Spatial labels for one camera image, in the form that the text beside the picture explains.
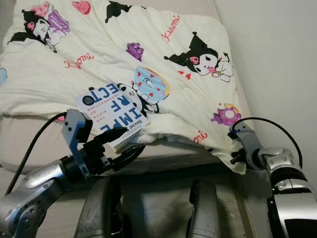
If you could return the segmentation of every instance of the white comforter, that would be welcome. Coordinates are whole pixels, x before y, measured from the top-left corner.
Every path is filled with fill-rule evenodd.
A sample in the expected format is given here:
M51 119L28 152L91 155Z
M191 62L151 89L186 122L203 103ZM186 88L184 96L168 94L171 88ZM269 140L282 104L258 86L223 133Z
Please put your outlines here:
M18 0L0 56L0 113L52 117L114 83L149 119L135 138L213 148L241 118L228 36L215 19L106 0Z

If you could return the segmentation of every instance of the book cover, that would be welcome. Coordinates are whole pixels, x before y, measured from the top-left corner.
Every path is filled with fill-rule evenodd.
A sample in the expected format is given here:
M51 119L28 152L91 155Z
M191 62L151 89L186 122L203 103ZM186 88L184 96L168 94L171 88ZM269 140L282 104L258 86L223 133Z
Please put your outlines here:
M93 128L99 133L114 127L128 128L119 139L109 143L115 150L149 123L113 83L78 96L75 102L79 110L91 118Z

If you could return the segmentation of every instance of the black cable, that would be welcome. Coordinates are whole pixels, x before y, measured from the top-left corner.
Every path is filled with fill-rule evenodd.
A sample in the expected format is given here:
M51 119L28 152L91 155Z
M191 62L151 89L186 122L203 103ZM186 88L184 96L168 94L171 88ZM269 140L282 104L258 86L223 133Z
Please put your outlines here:
M285 130L282 126L280 126L279 124L277 124L277 123L275 123L275 122L273 122L273 121L271 121L271 120L269 120L269 119L258 118L258 117L249 117L249 118L240 119L240 120L238 120L237 122L235 122L235 124L233 124L233 126L232 126L232 131L233 131L234 133L235 133L234 127L235 127L238 123L240 123L240 122L242 122L242 121L244 121L244 120L262 120L262 121L269 122L269 123L271 123L271 124L277 126L279 129L281 129L281 130L288 136L288 138L290 138L290 140L293 142L293 144L294 144L294 146L295 146L295 148L296 148L296 150L297 150L297 153L298 153L299 166L301 167L301 169L303 168L303 156L302 156L302 152L301 152L301 150L300 150L298 144L297 144L296 141L294 140L294 138L290 135L290 133L288 133L287 130Z
M62 116L65 117L65 116L66 116L66 113L57 114L56 116L54 116L54 117L52 117L51 119L49 119L49 120L42 126L42 128L38 131L38 133L34 136L34 138L33 138L32 142L31 142L31 144L30 144L28 150L26 151L26 153L25 153L25 155L24 155L24 157L23 157L23 160L22 160L21 164L19 165L19 168L18 168L17 171L15 172L15 175L14 175L14 177L13 177L13 179L12 179L12 181L11 181L11 183L10 183L10 185L9 185L9 187L8 187L8 189L7 189L7 191L6 191L6 193L5 193L6 195L8 195L9 193L12 192L14 185L16 184L16 182L17 182L17 180L18 180L20 174L22 173L22 170L23 170L23 168L24 168L24 166L25 166L26 161L28 160L28 158L29 158L29 156L30 156L30 154L31 154L31 151L32 151L32 149L33 149L33 147L34 147L36 141L38 140L38 138L39 138L40 135L42 134L42 132L43 132L43 131L46 129L46 127L48 127L53 121L55 121L57 118L62 117Z

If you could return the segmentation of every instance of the bed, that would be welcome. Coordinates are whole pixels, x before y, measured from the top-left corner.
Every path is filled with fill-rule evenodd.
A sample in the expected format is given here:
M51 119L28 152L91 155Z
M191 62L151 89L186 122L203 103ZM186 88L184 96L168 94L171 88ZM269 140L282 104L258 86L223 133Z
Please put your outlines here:
M120 2L122 4L154 7L157 10L172 10L179 14L212 16L219 20L212 0L187 1L186 4L184 4L184 1L168 0L151 2L146 0L121 0ZM240 111L242 117L246 117L250 114L248 105L237 72L235 69L233 70L240 100ZM17 169L30 141L45 121L47 121L45 117L35 115L2 116L0 121L0 164L6 170L15 171ZM70 154L62 138L61 127L61 123L55 122L43 133L34 147L24 173ZM159 138L155 142L149 143L139 158L124 168L121 173L141 174L148 171L156 172L201 164L221 163L221 160L206 150L206 147L195 146L193 143L180 143L180 141L182 142L181 139L175 139L174 137L174 139ZM116 156L110 149L107 150L107 155Z

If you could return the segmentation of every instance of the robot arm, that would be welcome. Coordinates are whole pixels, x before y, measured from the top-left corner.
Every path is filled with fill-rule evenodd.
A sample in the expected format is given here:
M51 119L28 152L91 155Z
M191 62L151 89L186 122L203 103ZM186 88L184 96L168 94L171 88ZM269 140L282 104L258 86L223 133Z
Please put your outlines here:
M231 163L245 162L250 169L268 173L272 186L268 217L274 238L316 237L317 194L290 150L263 148L244 122L231 129L229 136L243 145L232 154Z
M35 238L47 209L57 201L71 184L90 180L91 175L100 175L126 166L137 158L145 145L134 146L113 160L104 156L103 144L119 138L126 128L117 127L84 144L92 122L78 110L68 110L63 135L73 155L56 160L28 174L20 186L0 200L0 236Z

